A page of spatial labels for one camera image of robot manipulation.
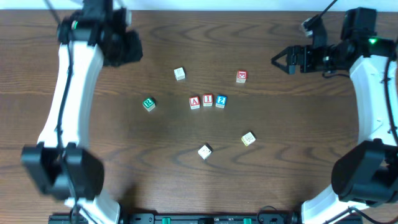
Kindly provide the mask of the red letter A block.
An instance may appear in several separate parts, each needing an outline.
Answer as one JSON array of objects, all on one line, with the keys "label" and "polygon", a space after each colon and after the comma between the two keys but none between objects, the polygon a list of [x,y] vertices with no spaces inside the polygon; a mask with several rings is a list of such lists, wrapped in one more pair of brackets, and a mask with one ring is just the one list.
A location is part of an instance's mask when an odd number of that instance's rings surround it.
[{"label": "red letter A block", "polygon": [[195,110],[200,107],[200,99],[198,96],[193,96],[189,98],[190,109]]}]

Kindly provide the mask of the red letter I block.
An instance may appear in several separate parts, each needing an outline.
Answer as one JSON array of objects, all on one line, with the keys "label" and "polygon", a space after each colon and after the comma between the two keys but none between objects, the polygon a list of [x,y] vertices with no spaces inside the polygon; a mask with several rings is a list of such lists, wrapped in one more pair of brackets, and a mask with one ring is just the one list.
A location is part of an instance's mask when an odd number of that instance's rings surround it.
[{"label": "red letter I block", "polygon": [[204,94],[202,102],[203,102],[204,107],[212,107],[213,106],[213,95],[212,94]]}]

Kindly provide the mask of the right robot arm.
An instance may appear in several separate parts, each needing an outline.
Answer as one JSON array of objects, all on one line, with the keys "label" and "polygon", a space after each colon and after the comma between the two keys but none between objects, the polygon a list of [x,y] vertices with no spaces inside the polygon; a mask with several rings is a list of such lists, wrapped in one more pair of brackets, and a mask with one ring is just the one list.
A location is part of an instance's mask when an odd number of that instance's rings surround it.
[{"label": "right robot arm", "polygon": [[305,201],[291,223],[336,223],[365,209],[397,202],[397,42],[376,33],[377,12],[358,7],[346,12],[340,43],[328,45],[321,15],[302,23],[310,45],[281,52],[280,69],[291,75],[321,72],[348,77],[356,94],[358,143],[336,161],[330,185]]}]

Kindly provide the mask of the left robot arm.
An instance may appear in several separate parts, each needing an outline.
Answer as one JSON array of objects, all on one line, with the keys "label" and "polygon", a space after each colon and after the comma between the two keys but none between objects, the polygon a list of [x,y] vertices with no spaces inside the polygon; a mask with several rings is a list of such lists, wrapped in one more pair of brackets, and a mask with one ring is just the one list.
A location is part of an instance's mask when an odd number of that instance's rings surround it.
[{"label": "left robot arm", "polygon": [[129,217],[105,191],[104,165],[89,150],[90,113],[104,67],[143,56],[131,12],[112,0],[84,1],[58,20],[58,78],[49,116],[37,144],[25,146],[21,162],[35,186],[70,208],[70,223],[127,223]]}]

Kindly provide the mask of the red letter E block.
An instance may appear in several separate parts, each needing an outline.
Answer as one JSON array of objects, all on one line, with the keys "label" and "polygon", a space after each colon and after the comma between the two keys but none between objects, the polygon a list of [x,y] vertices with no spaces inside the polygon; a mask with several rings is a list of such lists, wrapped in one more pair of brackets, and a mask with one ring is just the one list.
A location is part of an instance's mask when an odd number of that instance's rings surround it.
[{"label": "red letter E block", "polygon": [[248,72],[245,70],[238,70],[236,75],[237,83],[245,83],[248,79]]}]

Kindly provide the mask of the green letter R block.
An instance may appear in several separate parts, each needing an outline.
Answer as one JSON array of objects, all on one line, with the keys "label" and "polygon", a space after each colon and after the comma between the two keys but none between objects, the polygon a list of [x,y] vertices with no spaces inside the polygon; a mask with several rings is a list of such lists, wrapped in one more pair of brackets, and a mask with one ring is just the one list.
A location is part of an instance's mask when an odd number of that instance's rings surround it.
[{"label": "green letter R block", "polygon": [[152,111],[156,107],[155,100],[151,97],[145,99],[142,102],[142,105],[148,112]]}]

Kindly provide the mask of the white P letter block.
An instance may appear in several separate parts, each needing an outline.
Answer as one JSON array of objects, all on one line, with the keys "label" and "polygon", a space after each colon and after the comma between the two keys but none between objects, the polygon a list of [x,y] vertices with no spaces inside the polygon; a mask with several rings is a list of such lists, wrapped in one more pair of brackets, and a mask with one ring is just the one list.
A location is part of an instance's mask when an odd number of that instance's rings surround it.
[{"label": "white P letter block", "polygon": [[184,80],[185,79],[185,72],[184,72],[183,67],[176,68],[174,70],[174,75],[175,75],[176,81]]}]

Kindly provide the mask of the white picture wooden block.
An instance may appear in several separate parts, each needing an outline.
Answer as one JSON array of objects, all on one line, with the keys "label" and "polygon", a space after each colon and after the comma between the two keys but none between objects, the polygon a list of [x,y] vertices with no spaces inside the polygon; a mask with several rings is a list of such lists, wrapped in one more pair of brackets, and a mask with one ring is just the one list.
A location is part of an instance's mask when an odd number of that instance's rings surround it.
[{"label": "white picture wooden block", "polygon": [[212,150],[207,146],[204,145],[198,150],[199,156],[203,159],[206,160],[212,153]]}]

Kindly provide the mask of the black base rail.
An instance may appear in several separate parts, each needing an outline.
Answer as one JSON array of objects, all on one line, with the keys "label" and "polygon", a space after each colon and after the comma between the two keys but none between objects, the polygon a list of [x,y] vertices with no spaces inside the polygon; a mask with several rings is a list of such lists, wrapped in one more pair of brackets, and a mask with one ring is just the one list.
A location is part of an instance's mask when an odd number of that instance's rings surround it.
[{"label": "black base rail", "polygon": [[296,214],[267,212],[255,215],[154,215],[135,213],[121,220],[124,224],[283,224],[301,223]]}]

